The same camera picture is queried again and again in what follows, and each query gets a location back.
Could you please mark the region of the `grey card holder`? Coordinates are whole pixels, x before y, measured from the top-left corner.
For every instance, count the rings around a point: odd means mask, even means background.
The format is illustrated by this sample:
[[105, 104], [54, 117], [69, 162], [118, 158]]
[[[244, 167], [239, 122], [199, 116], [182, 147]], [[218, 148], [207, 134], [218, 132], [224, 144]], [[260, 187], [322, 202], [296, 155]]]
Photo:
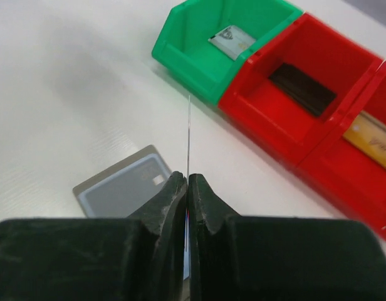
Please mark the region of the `grey card holder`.
[[172, 171], [148, 145], [73, 188], [88, 218], [126, 218], [153, 198]]

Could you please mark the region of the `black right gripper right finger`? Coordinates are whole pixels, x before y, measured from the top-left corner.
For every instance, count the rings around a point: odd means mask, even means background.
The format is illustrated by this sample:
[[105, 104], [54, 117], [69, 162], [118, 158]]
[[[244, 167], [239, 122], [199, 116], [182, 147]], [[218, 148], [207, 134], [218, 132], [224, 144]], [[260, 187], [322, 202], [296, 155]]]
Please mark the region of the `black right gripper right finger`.
[[347, 219], [242, 216], [189, 176], [192, 300], [386, 300], [386, 256]]

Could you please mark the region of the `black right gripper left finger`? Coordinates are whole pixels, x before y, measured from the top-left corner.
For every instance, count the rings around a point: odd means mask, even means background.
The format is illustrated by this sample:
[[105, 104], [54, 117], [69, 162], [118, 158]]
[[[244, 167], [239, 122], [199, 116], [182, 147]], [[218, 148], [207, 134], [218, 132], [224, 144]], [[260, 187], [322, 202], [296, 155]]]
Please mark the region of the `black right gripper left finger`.
[[0, 222], [0, 300], [179, 300], [187, 181], [126, 218]]

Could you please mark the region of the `white blue credit card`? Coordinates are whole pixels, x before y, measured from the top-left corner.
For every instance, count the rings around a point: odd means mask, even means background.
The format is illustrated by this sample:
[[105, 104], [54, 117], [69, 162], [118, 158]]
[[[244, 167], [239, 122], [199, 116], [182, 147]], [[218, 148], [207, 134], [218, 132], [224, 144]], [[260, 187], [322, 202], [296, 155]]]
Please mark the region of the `white blue credit card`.
[[[187, 113], [187, 168], [186, 179], [189, 182], [190, 175], [190, 123], [191, 123], [191, 96], [188, 96], [188, 113]], [[184, 280], [190, 277], [190, 248], [189, 248], [189, 210], [185, 214], [185, 250], [184, 250]]]

